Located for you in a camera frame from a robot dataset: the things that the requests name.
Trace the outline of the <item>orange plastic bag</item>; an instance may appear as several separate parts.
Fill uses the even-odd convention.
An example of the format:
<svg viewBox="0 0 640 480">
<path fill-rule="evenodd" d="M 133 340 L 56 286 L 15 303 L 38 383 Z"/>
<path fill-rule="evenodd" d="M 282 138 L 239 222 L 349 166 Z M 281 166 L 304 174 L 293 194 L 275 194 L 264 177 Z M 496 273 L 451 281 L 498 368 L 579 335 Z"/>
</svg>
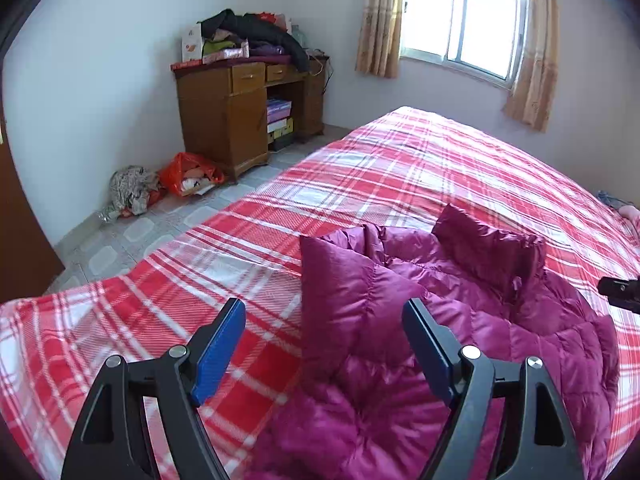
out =
<svg viewBox="0 0 640 480">
<path fill-rule="evenodd" d="M 226 182 L 226 176 L 207 158 L 181 152 L 175 154 L 170 163 L 158 172 L 160 184 L 179 197 L 205 193 L 210 188 Z"/>
</svg>

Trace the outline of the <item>pink floral quilt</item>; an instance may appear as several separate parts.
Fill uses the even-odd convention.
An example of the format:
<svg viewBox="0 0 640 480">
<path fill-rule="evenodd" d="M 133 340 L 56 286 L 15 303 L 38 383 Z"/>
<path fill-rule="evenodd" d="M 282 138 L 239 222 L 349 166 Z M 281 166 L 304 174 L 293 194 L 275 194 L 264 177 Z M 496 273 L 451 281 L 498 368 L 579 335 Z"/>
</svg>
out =
<svg viewBox="0 0 640 480">
<path fill-rule="evenodd" d="M 625 204 L 620 207 L 618 213 L 625 219 L 634 224 L 640 222 L 640 210 L 633 204 Z"/>
</svg>

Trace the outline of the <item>right beige curtain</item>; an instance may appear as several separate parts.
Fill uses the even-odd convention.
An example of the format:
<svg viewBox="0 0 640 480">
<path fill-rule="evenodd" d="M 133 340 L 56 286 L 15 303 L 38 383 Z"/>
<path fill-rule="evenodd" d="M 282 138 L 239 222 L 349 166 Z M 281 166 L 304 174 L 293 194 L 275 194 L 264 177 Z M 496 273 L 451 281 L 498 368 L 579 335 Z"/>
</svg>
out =
<svg viewBox="0 0 640 480">
<path fill-rule="evenodd" d="M 558 80 L 559 6 L 528 0 L 523 57 L 503 111 L 538 132 L 547 130 Z"/>
</svg>

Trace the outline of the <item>grey patterned cloth bundle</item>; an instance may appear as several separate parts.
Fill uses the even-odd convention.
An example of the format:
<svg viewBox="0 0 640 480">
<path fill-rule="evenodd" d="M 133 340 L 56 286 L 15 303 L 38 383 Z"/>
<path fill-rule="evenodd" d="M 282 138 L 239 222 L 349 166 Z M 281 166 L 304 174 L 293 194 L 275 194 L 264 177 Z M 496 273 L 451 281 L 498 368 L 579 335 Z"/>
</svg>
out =
<svg viewBox="0 0 640 480">
<path fill-rule="evenodd" d="M 114 172 L 108 184 L 108 204 L 99 212 L 102 222 L 145 214 L 166 195 L 166 188 L 154 171 L 127 166 Z"/>
</svg>

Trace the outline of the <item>wooden desk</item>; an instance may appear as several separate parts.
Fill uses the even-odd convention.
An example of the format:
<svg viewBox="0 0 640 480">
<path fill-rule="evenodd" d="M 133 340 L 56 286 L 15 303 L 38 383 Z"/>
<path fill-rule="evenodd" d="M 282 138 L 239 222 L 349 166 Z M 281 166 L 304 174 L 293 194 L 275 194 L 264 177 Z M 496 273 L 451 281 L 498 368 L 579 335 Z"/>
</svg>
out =
<svg viewBox="0 0 640 480">
<path fill-rule="evenodd" d="M 309 59 L 302 73 L 291 64 L 229 60 L 220 65 L 177 67 L 184 146 L 235 180 L 269 159 L 267 101 L 292 103 L 293 136 L 323 132 L 323 99 L 330 58 Z"/>
</svg>

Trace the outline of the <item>beige curtain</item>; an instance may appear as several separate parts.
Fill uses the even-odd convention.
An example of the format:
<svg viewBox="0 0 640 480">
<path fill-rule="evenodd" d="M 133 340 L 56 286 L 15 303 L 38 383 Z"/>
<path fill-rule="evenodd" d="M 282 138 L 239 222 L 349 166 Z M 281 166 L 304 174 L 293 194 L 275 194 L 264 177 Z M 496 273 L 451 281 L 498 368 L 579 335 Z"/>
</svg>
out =
<svg viewBox="0 0 640 480">
<path fill-rule="evenodd" d="M 523 57 L 503 111 L 538 132 L 547 130 L 558 80 L 559 6 L 528 0 Z"/>
<path fill-rule="evenodd" d="M 404 0 L 366 0 L 356 71 L 380 78 L 398 77 Z"/>
</svg>

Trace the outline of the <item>red plaid bed sheet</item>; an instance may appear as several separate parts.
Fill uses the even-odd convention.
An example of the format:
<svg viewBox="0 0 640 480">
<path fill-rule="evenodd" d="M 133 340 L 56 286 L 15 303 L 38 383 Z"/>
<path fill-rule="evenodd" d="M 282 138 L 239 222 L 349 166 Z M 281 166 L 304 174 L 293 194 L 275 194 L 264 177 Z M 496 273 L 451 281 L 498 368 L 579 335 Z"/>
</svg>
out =
<svg viewBox="0 0 640 480">
<path fill-rule="evenodd" d="M 58 478 L 105 359 L 158 356 L 236 297 L 247 307 L 246 332 L 202 415 L 239 477 L 297 377 L 299 237 L 365 223 L 426 231 L 449 204 L 542 236 L 548 269 L 600 313 L 610 312 L 600 278 L 639 273 L 634 227 L 577 183 L 488 134 L 404 106 L 211 212 L 125 274 L 4 304 L 1 415 L 14 442 L 42 478 Z"/>
</svg>

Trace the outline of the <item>white box on desk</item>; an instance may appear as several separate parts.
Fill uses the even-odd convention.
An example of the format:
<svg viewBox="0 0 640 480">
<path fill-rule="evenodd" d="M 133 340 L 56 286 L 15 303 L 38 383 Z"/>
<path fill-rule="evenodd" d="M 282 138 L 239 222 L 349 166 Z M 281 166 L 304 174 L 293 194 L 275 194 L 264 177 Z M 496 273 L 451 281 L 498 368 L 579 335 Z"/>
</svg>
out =
<svg viewBox="0 0 640 480">
<path fill-rule="evenodd" d="M 183 63 L 200 60 L 203 55 L 201 24 L 196 23 L 186 29 L 182 35 L 181 43 L 181 61 Z"/>
</svg>

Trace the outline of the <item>magenta puffer jacket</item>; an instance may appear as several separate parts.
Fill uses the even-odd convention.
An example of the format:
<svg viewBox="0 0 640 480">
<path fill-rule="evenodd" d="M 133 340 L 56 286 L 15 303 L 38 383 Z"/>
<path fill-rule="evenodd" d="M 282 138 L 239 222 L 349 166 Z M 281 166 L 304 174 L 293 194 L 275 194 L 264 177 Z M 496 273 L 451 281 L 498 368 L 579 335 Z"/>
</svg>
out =
<svg viewBox="0 0 640 480">
<path fill-rule="evenodd" d="M 614 324 L 547 269 L 541 237 L 447 206 L 431 232 L 299 248 L 300 379 L 247 478 L 603 477 Z"/>
</svg>

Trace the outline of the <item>brown wooden door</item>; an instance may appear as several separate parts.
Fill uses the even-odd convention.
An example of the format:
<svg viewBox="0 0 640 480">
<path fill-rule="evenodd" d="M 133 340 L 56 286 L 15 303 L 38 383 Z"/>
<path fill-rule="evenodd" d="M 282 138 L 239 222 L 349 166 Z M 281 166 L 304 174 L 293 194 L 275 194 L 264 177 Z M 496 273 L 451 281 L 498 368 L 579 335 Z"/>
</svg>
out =
<svg viewBox="0 0 640 480">
<path fill-rule="evenodd" d="M 1 302 L 41 296 L 64 266 L 44 235 L 18 178 L 1 126 Z"/>
</svg>

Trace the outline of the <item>stacked boxes in desk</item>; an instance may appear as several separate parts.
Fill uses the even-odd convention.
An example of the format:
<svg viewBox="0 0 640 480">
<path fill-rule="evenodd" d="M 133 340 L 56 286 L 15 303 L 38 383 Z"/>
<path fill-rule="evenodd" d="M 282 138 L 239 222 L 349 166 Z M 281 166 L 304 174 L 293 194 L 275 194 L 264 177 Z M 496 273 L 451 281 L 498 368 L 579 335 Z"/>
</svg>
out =
<svg viewBox="0 0 640 480">
<path fill-rule="evenodd" d="M 292 102 L 267 100 L 267 140 L 272 152 L 287 148 L 294 141 Z"/>
</svg>

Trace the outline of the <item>left beige curtain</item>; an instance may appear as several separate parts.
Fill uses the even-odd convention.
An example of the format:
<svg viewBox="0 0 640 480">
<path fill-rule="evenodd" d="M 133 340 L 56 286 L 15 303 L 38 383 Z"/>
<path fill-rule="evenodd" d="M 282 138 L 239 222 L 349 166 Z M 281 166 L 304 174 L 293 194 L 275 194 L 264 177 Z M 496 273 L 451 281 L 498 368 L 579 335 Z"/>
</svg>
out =
<svg viewBox="0 0 640 480">
<path fill-rule="evenodd" d="M 380 78 L 398 77 L 404 0 L 366 0 L 356 71 Z"/>
</svg>

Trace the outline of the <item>window with sliding panes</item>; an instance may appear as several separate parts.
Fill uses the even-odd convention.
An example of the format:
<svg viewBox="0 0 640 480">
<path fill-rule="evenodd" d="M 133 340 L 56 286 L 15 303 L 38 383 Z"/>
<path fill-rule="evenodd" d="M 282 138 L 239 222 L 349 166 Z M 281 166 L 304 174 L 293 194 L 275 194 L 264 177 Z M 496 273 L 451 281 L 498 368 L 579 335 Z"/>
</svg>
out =
<svg viewBox="0 0 640 480">
<path fill-rule="evenodd" d="M 401 55 L 508 88 L 521 64 L 528 0 L 404 0 Z"/>
</svg>

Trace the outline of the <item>black jacket on desk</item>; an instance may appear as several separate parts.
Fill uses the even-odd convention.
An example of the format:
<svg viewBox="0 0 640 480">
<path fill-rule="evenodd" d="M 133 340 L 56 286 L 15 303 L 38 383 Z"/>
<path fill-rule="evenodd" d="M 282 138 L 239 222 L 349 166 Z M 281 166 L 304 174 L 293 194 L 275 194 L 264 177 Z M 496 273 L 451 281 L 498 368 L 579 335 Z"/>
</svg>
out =
<svg viewBox="0 0 640 480">
<path fill-rule="evenodd" d="M 217 29 L 228 30 L 246 40 L 265 41 L 282 47 L 296 70 L 306 73 L 310 69 L 308 55 L 300 43 L 284 29 L 262 20 L 257 14 L 236 15 L 231 9 L 226 9 L 201 21 L 204 38 L 213 37 Z"/>
</svg>

